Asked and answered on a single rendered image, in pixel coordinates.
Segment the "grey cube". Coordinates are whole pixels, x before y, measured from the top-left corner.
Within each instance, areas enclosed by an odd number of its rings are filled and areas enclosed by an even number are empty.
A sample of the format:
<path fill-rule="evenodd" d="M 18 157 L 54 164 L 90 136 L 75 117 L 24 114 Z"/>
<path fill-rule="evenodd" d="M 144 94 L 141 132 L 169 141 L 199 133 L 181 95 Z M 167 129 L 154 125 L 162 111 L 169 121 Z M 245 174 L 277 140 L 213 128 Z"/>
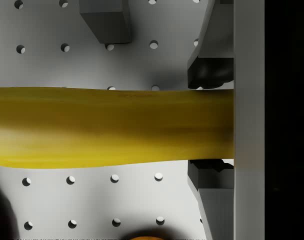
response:
<path fill-rule="evenodd" d="M 132 42 L 129 0 L 79 0 L 79 13 L 99 43 Z"/>

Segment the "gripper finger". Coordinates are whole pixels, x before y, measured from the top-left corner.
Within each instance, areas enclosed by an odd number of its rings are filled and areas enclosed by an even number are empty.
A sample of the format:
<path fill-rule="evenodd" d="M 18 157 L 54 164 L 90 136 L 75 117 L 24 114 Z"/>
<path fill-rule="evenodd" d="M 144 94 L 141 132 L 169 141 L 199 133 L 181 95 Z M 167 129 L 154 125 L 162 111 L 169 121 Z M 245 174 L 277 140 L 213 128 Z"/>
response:
<path fill-rule="evenodd" d="M 187 61 L 189 89 L 215 89 L 234 80 L 234 0 L 208 0 L 198 44 Z"/>
<path fill-rule="evenodd" d="M 234 166 L 222 159 L 189 160 L 187 175 L 206 240 L 234 240 Z"/>

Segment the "banana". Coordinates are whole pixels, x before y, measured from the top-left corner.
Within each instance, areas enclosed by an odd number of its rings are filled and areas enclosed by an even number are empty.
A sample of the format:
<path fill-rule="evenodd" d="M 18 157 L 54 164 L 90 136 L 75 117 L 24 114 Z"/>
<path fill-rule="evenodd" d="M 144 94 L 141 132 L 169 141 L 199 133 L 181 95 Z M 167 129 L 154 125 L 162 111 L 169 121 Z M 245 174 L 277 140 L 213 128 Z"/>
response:
<path fill-rule="evenodd" d="M 0 87 L 0 166 L 234 157 L 234 91 Z"/>

